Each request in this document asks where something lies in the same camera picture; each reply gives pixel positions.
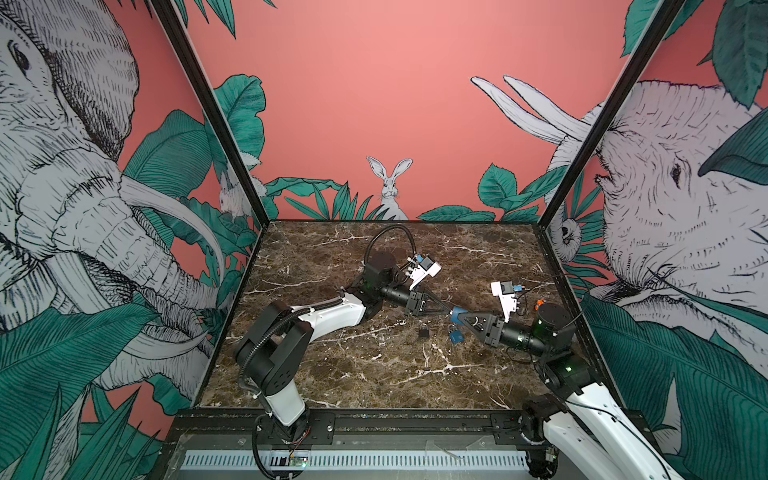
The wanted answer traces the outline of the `blue padlock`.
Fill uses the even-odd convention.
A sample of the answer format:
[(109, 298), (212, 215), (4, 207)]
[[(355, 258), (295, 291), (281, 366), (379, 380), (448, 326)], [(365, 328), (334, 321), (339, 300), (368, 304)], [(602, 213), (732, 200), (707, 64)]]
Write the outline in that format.
[(449, 333), (449, 339), (453, 345), (458, 345), (465, 341), (465, 337), (460, 330), (452, 330)]
[(460, 326), (470, 326), (468, 311), (460, 307), (454, 307), (451, 311), (451, 322)]

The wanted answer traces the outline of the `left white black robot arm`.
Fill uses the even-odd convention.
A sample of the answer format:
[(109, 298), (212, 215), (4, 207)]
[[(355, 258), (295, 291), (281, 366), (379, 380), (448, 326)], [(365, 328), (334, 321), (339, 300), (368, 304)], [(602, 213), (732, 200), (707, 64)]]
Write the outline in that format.
[(441, 270), (429, 256), (416, 255), (400, 267), (392, 254), (376, 252), (364, 261), (352, 283), (330, 300), (305, 306), (270, 303), (234, 348), (237, 384), (259, 396), (267, 414), (283, 429), (305, 428), (307, 407), (294, 378), (308, 346), (373, 319), (385, 302), (413, 316), (449, 313), (450, 307), (421, 285)]

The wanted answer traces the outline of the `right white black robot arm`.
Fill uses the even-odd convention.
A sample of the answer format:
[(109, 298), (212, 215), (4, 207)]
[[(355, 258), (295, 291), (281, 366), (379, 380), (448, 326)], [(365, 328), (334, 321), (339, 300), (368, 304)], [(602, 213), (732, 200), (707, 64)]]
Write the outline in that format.
[(528, 354), (547, 387), (547, 394), (525, 402), (518, 421), (520, 435), (542, 448), (528, 456), (532, 476), (552, 477), (556, 457), (563, 453), (588, 479), (679, 478), (594, 368), (573, 350), (576, 321), (563, 306), (541, 304), (530, 326), (459, 308), (452, 319), (489, 347)]

